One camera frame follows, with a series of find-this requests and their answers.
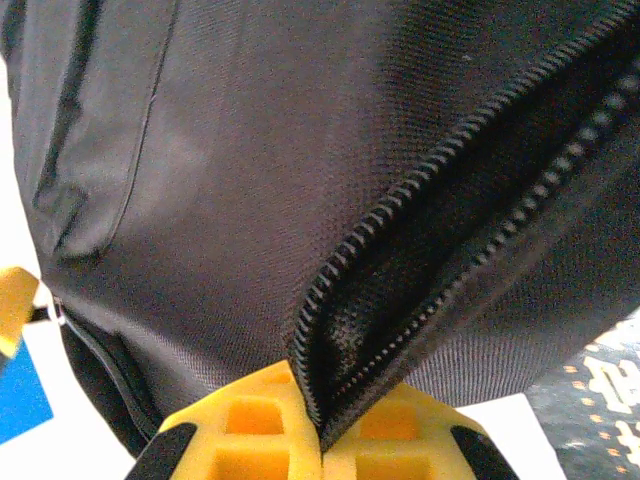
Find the zipper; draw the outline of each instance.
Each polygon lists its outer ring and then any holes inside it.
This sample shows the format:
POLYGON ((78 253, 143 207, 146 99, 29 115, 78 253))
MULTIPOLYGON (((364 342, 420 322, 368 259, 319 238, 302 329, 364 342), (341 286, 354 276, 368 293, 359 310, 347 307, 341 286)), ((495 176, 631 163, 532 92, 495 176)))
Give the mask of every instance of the zipper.
POLYGON ((129 360, 124 345, 115 339, 99 338, 70 315, 64 315, 65 324, 98 359, 115 385, 125 404, 131 421, 140 435, 149 442, 160 428, 162 416, 147 398, 146 387, 141 385, 142 375, 129 360))
POLYGON ((640 2, 617 2, 496 93, 424 155, 320 269, 296 319, 291 364, 323 451, 390 390, 364 391, 388 381, 394 358, 437 330, 432 317, 473 270, 525 231, 638 110, 639 24, 640 2), (437 245, 425 247, 424 232, 436 232, 437 245), (409 286, 398 290, 398 282, 409 286), (331 350, 327 338, 359 325, 368 337, 355 345, 342 338, 331 350))

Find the white surface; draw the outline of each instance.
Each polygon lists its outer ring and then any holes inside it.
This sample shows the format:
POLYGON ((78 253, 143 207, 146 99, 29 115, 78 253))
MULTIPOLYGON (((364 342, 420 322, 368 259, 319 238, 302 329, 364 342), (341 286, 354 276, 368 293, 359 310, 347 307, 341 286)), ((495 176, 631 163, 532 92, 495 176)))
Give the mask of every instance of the white surface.
MULTIPOLYGON (((0 268, 20 265, 39 276, 37 258, 19 200, 13 170, 10 104, 0 62, 0 268)), ((6 479, 123 478, 133 460, 88 401, 75 380, 54 324, 29 325, 25 341, 54 418, 0 445, 6 479)), ((481 423, 521 480, 564 480, 555 454, 524 395, 465 407, 481 423)))

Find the yellow foam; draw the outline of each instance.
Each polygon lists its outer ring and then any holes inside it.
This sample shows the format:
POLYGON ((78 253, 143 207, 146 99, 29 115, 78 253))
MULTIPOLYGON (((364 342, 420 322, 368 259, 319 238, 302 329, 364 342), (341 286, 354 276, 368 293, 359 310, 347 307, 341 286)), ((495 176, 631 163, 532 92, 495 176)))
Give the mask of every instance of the yellow foam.
POLYGON ((38 279, 19 267, 0 269, 0 353, 13 357, 33 311, 38 279))
POLYGON ((471 480, 451 435, 485 433, 453 408, 402 384, 324 458, 287 362, 234 382, 170 416, 198 427, 173 480, 471 480))

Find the black bag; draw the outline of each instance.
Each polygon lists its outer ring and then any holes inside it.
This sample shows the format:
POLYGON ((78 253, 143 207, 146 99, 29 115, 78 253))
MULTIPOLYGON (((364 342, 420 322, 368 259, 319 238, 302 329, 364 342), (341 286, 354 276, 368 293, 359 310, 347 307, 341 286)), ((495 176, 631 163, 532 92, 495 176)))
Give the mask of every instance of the black bag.
POLYGON ((519 392, 640 305, 640 2, 3 0, 15 169, 136 454, 289 358, 327 448, 519 392))

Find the yellow foam block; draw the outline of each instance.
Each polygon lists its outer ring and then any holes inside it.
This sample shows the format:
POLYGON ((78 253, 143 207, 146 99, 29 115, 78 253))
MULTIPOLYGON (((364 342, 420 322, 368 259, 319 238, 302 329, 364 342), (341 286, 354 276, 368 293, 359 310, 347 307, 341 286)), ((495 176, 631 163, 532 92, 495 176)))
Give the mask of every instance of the yellow foam block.
POLYGON ((402 384, 324 458, 287 362, 263 369, 170 416, 197 425, 173 480, 467 480, 451 427, 472 420, 402 384))
POLYGON ((0 353, 13 357, 33 311, 38 279, 19 267, 0 269, 0 353))

